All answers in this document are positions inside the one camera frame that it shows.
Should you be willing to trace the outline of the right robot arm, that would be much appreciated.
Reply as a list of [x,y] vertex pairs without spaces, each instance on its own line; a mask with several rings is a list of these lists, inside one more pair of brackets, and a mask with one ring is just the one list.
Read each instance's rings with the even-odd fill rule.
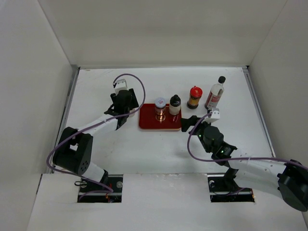
[[241,151],[224,141],[223,134],[212,125],[215,120],[213,113],[181,119],[181,131],[197,136],[205,152],[211,154],[210,159],[201,159],[189,153],[193,159],[227,167],[223,185],[228,190],[256,189],[281,198],[295,210],[308,210],[306,166],[296,160],[253,157]]

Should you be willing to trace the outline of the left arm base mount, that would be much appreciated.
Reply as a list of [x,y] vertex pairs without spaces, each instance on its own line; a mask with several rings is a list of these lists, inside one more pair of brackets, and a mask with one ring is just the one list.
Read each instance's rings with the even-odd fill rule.
[[78,203],[121,203],[123,175],[108,175],[105,172],[102,183],[98,184],[81,178],[74,185],[79,188]]

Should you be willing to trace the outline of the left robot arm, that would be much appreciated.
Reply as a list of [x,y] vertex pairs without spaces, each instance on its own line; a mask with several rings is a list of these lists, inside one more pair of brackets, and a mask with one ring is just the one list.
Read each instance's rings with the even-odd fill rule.
[[122,127],[129,113],[139,108],[134,89],[120,90],[111,94],[112,105],[97,120],[80,128],[67,127],[63,130],[52,161],[72,174],[91,181],[92,187],[103,192],[108,186],[108,173],[91,161],[95,134],[107,134]]

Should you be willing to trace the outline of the red-cap dark sauce bottle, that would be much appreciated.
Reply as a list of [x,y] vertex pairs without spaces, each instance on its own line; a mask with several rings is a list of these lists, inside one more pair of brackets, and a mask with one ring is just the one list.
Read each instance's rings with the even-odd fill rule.
[[189,99],[187,106],[190,109],[196,109],[199,105],[199,101],[203,95],[203,91],[200,87],[194,86],[190,89]]

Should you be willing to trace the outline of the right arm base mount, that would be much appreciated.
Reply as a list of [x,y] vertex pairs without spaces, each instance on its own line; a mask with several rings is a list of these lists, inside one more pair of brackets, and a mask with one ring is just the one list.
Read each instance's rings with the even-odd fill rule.
[[252,189],[241,188],[235,183],[234,179],[237,171],[230,168],[224,174],[210,174],[207,176],[211,202],[255,202]]

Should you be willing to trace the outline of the white-lid seasoning jar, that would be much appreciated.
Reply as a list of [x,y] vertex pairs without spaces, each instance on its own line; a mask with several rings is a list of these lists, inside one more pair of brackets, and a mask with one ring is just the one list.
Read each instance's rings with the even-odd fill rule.
[[166,112],[166,100],[162,97],[156,98],[154,102],[154,108],[155,108],[155,118],[159,122],[163,122],[166,118],[165,112]]

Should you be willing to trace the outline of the tall vinegar bottle black cap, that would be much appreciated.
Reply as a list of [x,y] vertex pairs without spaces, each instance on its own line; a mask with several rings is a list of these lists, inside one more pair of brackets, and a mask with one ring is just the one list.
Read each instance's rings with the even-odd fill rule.
[[226,81],[226,78],[224,76],[220,76],[218,78],[218,82],[212,86],[209,92],[209,95],[207,97],[207,100],[205,102],[205,108],[207,110],[212,110],[213,108],[216,108],[224,92],[223,84],[225,81]]

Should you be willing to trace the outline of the black-cap white salt bottle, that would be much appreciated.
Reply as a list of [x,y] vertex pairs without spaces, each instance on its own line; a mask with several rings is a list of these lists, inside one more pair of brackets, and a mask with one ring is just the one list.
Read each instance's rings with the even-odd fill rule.
[[170,98],[169,101],[169,113],[173,116],[176,116],[180,113],[180,109],[181,109],[181,99],[177,94],[175,94]]

